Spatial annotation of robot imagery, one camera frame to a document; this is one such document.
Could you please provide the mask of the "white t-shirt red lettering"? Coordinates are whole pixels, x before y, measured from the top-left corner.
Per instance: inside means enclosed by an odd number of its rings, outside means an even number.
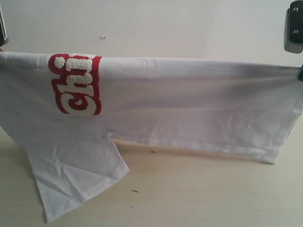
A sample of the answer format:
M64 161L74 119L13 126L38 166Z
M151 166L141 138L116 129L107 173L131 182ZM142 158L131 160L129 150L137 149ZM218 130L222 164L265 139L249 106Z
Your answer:
M301 68L2 52L0 125L27 153L47 221L129 171L113 138L274 163L303 112Z

